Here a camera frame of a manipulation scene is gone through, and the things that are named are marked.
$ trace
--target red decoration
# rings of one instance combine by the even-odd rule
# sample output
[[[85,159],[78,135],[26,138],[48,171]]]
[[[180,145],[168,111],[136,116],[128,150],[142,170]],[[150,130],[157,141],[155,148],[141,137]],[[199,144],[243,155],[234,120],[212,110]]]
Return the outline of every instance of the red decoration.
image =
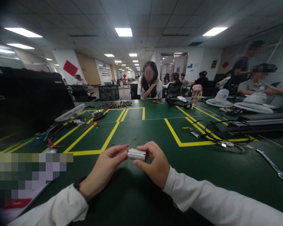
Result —
[[[69,61],[66,61],[66,63],[64,64],[63,70],[71,74],[72,76],[75,76],[76,72],[78,71],[78,68],[74,66],[72,63],[70,63]]]
[[[229,66],[229,62],[228,61],[225,61],[222,65],[222,68],[225,69],[227,66]]]

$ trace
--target poster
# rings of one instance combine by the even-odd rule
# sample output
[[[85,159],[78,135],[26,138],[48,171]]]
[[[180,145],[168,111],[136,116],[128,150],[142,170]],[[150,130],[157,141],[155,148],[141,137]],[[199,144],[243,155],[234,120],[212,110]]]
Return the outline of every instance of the poster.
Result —
[[[97,65],[97,71],[101,80],[101,84],[104,85],[105,82],[110,82],[112,84],[110,64],[104,63],[96,59],[94,60],[95,60],[95,64]]]

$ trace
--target electric fan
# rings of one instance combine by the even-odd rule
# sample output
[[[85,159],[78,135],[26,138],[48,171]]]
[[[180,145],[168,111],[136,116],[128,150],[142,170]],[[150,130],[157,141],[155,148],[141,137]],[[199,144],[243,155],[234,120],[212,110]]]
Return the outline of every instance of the electric fan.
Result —
[[[209,99],[206,101],[207,104],[213,105],[216,107],[227,107],[230,108],[233,104],[227,101],[227,97],[229,96],[229,91],[227,89],[221,89],[218,91],[216,97],[214,99]]]
[[[85,104],[80,104],[79,106],[76,106],[75,108],[67,111],[66,113],[62,114],[60,117],[56,118],[55,121],[65,121],[68,119],[74,119],[77,117],[85,108]]]
[[[262,92],[253,93],[246,97],[243,102],[235,103],[234,106],[257,113],[269,114],[273,113],[273,110],[263,105],[267,95]]]

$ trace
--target hand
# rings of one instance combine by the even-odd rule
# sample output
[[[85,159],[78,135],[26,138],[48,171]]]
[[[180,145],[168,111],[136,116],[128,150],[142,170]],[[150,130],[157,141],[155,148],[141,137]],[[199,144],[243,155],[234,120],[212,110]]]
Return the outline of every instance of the hand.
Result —
[[[266,93],[266,94],[276,94],[277,93],[276,91],[274,91],[272,89],[266,89],[263,92]]]
[[[128,158],[127,155],[127,144],[108,148],[99,155],[90,174],[80,183],[80,193],[86,200],[104,189],[117,166]]]
[[[160,147],[150,141],[145,145],[137,147],[138,150],[147,150],[147,157],[152,159],[152,163],[148,164],[141,160],[134,160],[133,164],[144,171],[151,180],[161,189],[164,189],[170,172],[170,164]]]

